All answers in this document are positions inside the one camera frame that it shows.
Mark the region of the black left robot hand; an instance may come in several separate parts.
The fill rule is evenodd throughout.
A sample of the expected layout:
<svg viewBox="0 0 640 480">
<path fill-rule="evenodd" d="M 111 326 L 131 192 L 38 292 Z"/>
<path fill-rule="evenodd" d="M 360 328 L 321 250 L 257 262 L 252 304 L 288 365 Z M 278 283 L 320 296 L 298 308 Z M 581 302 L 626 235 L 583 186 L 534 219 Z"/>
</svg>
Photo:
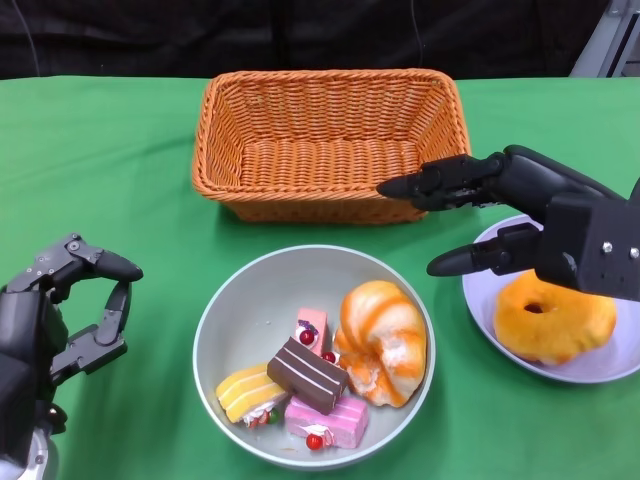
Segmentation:
<svg viewBox="0 0 640 480">
<path fill-rule="evenodd" d="M 36 428 L 65 430 L 66 415 L 54 404 L 57 387 L 90 374 L 127 350 L 123 336 L 132 285 L 142 270 L 72 233 L 38 253 L 31 266 L 1 289 L 1 458 L 28 462 Z M 106 278 L 115 286 L 102 319 L 71 334 L 59 306 L 80 281 Z"/>
</svg>

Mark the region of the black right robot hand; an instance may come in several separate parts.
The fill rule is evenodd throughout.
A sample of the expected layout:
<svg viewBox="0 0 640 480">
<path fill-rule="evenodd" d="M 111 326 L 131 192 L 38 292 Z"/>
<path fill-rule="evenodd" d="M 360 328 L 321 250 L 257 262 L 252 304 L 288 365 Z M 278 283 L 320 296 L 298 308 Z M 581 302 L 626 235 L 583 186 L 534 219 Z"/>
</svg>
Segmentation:
<svg viewBox="0 0 640 480">
<path fill-rule="evenodd" d="M 423 164 L 412 174 L 376 186 L 378 194 L 408 201 L 420 211 L 444 211 L 465 205 L 508 205 L 542 224 L 554 196 L 578 194 L 589 199 L 620 200 L 601 183 L 529 148 L 510 145 L 485 159 L 467 154 Z M 456 276 L 492 270 L 505 275 L 534 267 L 538 230 L 520 224 L 496 240 L 458 247 L 433 259 L 431 276 Z"/>
</svg>

